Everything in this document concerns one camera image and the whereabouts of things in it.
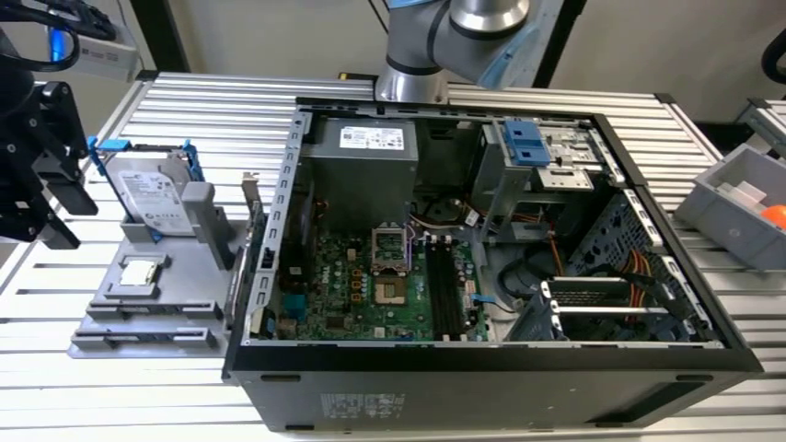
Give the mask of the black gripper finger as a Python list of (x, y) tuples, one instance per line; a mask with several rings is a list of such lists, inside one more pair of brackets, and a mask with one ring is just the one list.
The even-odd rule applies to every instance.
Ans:
[(2, 239), (42, 242), (52, 250), (78, 249), (82, 242), (54, 208), (40, 197), (32, 201), (2, 202)]
[(66, 82), (47, 82), (38, 92), (35, 132), (42, 156), (35, 171), (72, 215), (95, 215), (99, 209), (84, 188), (82, 166), (88, 157), (87, 139), (71, 87)]

